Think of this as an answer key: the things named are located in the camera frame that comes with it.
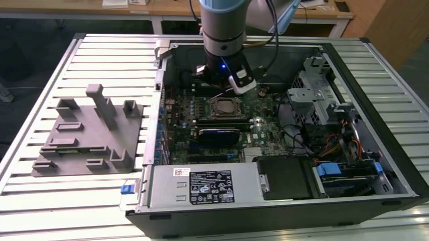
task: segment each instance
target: power supply label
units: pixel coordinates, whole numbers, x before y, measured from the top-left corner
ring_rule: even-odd
[[[231,171],[189,172],[192,205],[235,202]]]

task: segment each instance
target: blue plastic latch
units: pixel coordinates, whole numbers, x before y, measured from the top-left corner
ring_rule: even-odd
[[[156,139],[161,138],[161,132],[156,132]]]
[[[315,170],[316,170],[316,173],[319,174],[319,176],[324,176],[324,170],[323,170],[323,167],[322,167],[322,165],[318,165],[316,167],[315,167]]]
[[[155,159],[160,159],[161,153],[160,151],[155,151],[153,157]]]
[[[133,194],[133,184],[131,184],[131,185],[121,185],[121,187],[120,187],[120,194],[123,194],[123,195]]]
[[[164,116],[165,115],[165,109],[164,107],[159,108],[159,115]]]
[[[379,162],[374,163],[374,167],[375,167],[376,173],[380,174],[382,173],[382,166],[380,166]]]
[[[233,156],[235,156],[235,153],[227,153],[227,160],[229,161]]]
[[[319,176],[340,174],[339,166],[336,163],[322,163],[316,166],[315,169]]]

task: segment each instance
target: aluminum extrusion table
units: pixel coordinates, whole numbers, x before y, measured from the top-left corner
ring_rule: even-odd
[[[200,40],[199,36],[76,35],[52,78],[0,164],[0,240],[149,240],[129,223],[124,210],[135,195],[120,186],[140,177],[152,91],[157,39]],[[283,42],[330,42],[367,94],[398,142],[429,181],[429,109],[371,44],[358,39],[280,38]],[[88,83],[104,86],[112,102],[145,106],[133,172],[68,177],[30,176],[57,112],[60,97],[92,104]],[[338,87],[347,100],[344,89]],[[429,207],[386,213],[359,225],[189,237],[185,240],[426,240]]]

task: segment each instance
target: metal bracket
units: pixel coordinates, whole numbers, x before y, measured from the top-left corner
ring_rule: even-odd
[[[312,102],[314,100],[324,99],[323,95],[319,92],[304,88],[288,89],[287,96],[290,98],[290,101],[295,103],[308,103],[308,102]]]
[[[324,194],[326,192],[324,192],[324,188],[323,188],[323,184],[322,184],[322,181],[320,181],[319,174],[316,172],[316,168],[312,167],[311,170],[312,170],[314,179],[315,179],[315,183],[316,183],[316,187],[319,189],[319,192]]]
[[[351,103],[343,104],[330,104],[326,108],[326,113],[328,115],[328,121],[336,121],[335,113],[347,113],[354,109],[354,105]]]
[[[169,40],[157,39],[155,42],[155,59],[161,60],[169,55]]]
[[[136,185],[137,188],[135,188],[136,192],[139,192],[139,206],[148,206],[148,191],[151,186],[151,175],[152,175],[152,165],[143,166],[141,170],[141,179],[137,179],[136,182],[139,184]]]
[[[270,185],[267,175],[259,174],[259,183],[260,183],[260,190],[262,192],[270,192]]]
[[[326,74],[330,69],[330,65],[323,57],[307,58],[303,62],[303,67],[307,72],[316,74]]]

